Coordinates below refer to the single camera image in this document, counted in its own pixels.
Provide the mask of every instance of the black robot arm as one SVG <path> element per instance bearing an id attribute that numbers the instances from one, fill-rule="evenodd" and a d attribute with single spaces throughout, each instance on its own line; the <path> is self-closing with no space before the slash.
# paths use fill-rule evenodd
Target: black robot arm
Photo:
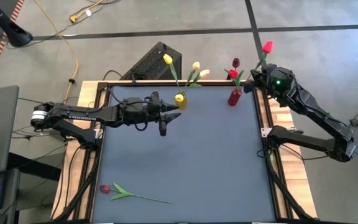
<path id="1" fill-rule="evenodd" d="M 254 80 L 247 80 L 244 92 L 259 88 L 264 94 L 277 100 L 280 107 L 288 106 L 298 114 L 305 115 L 322 127 L 332 139 L 304 136 L 286 128 L 275 126 L 267 135 L 270 146 L 278 147 L 292 143 L 326 153 L 330 158 L 347 162 L 356 148 L 353 132 L 341 121 L 333 118 L 319 107 L 316 99 L 301 85 L 289 69 L 274 64 L 262 66 L 262 71 L 251 70 Z"/>
<path id="2" fill-rule="evenodd" d="M 123 124 L 129 126 L 144 123 L 146 126 L 143 129 L 138 129 L 139 131 L 144 131 L 148 122 L 158 122 L 160 135 L 165 136 L 167 124 L 181 113 L 161 113 L 178 109 L 178 107 L 160 100 L 156 91 L 146 99 L 148 101 L 131 97 L 117 105 L 102 106 L 98 109 L 69 106 L 63 103 L 43 103 L 34 107 L 31 125 L 35 130 L 52 128 L 59 131 L 64 137 L 73 136 L 78 140 L 81 148 L 92 150 L 98 148 L 96 132 L 93 129 L 81 129 L 65 119 L 97 121 L 112 128 L 118 128 Z"/>

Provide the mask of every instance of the yellow tulip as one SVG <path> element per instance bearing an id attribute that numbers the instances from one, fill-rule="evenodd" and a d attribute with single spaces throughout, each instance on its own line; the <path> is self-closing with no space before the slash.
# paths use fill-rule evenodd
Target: yellow tulip
<path id="1" fill-rule="evenodd" d="M 167 65 L 172 64 L 172 58 L 171 58 L 171 56 L 165 54 L 165 55 L 163 56 L 163 58 L 164 58 L 165 63 L 167 63 Z"/>
<path id="2" fill-rule="evenodd" d="M 177 94 L 177 95 L 175 96 L 175 101 L 176 101 L 176 102 L 181 103 L 181 102 L 183 102 L 183 100 L 185 100 L 185 98 L 183 97 L 182 94 Z"/>
<path id="3" fill-rule="evenodd" d="M 194 71 L 197 71 L 197 70 L 199 70 L 199 69 L 200 69 L 200 63 L 199 63 L 199 62 L 193 63 L 193 70 L 194 70 Z"/>
<path id="4" fill-rule="evenodd" d="M 200 78 L 209 75 L 209 69 L 202 70 L 200 72 Z"/>

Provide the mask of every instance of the artificial flower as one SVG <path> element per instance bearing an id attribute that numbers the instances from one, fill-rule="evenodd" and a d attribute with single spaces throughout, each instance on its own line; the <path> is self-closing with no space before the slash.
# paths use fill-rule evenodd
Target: artificial flower
<path id="1" fill-rule="evenodd" d="M 171 56 L 165 54 L 165 55 L 163 56 L 163 58 L 164 58 L 164 61 L 165 61 L 165 63 L 166 63 L 167 65 L 172 64 L 172 58 L 171 58 Z"/>
<path id="2" fill-rule="evenodd" d="M 176 102 L 181 103 L 181 102 L 183 102 L 183 100 L 185 100 L 185 97 L 183 97 L 182 94 L 176 94 L 176 96 L 175 96 Z"/>
<path id="3" fill-rule="evenodd" d="M 100 191 L 105 194 L 110 193 L 110 185 L 108 184 L 100 185 Z"/>
<path id="4" fill-rule="evenodd" d="M 237 78 L 239 76 L 239 73 L 233 69 L 230 69 L 229 76 L 230 78 Z"/>
<path id="5" fill-rule="evenodd" d="M 262 47 L 262 51 L 265 54 L 269 54 L 270 52 L 272 52 L 272 50 L 273 50 L 273 41 L 272 40 L 266 42 L 266 44 Z"/>
<path id="6" fill-rule="evenodd" d="M 209 75 L 209 69 L 202 70 L 200 72 L 200 78 Z"/>
<path id="7" fill-rule="evenodd" d="M 193 63 L 193 70 L 194 70 L 194 71 L 197 71 L 197 70 L 199 70 L 199 69 L 200 69 L 200 63 L 199 63 L 199 62 Z"/>
<path id="8" fill-rule="evenodd" d="M 232 65 L 233 65 L 233 68 L 240 67 L 240 59 L 238 59 L 238 58 L 233 59 Z"/>

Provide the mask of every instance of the green stem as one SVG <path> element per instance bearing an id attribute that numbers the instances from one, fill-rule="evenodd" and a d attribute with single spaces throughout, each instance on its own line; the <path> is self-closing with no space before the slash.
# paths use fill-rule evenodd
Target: green stem
<path id="1" fill-rule="evenodd" d="M 148 197 L 144 197 L 144 196 L 140 196 L 140 195 L 133 195 L 133 196 L 139 197 L 139 198 L 142 198 L 142 199 L 146 199 L 146 200 L 153 200 L 153 201 L 155 201 L 155 202 L 171 203 L 171 202 L 167 202 L 167 201 L 164 201 L 164 200 L 158 200 L 158 199 L 148 198 Z"/>

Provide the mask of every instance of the floor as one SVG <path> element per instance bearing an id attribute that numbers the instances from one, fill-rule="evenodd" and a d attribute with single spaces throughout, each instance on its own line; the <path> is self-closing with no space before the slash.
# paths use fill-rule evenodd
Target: floor
<path id="1" fill-rule="evenodd" d="M 70 25 L 71 13 L 89 4 L 40 3 L 59 30 Z M 16 22 L 35 40 L 55 33 L 33 0 L 24 1 Z M 223 68 L 229 68 L 234 57 L 249 70 L 258 61 L 262 43 L 273 40 L 268 62 L 292 69 L 300 84 L 337 119 L 347 122 L 358 113 L 358 0 L 122 0 L 105 5 L 64 34 L 80 62 L 71 96 L 78 96 L 83 80 L 102 79 L 110 69 L 126 73 L 158 41 L 183 54 L 183 79 L 196 60 L 211 70 L 210 79 L 224 79 Z M 5 47 L 0 56 L 0 87 L 18 85 L 20 97 L 63 101 L 75 65 L 64 41 L 11 48 Z M 29 125 L 33 106 L 19 102 L 15 128 Z M 293 119 L 305 134 L 328 137 L 308 118 L 293 113 Z M 358 144 L 358 128 L 354 132 Z M 14 139 L 11 151 L 34 158 L 61 145 L 52 137 Z M 58 164 L 62 152 L 56 153 L 51 164 Z M 319 155 L 309 149 L 302 153 Z M 345 164 L 308 161 L 306 171 L 320 219 L 358 223 L 358 157 Z M 46 186 L 44 197 L 53 194 L 55 186 Z M 25 210 L 19 223 L 46 221 L 49 214 L 48 207 Z"/>

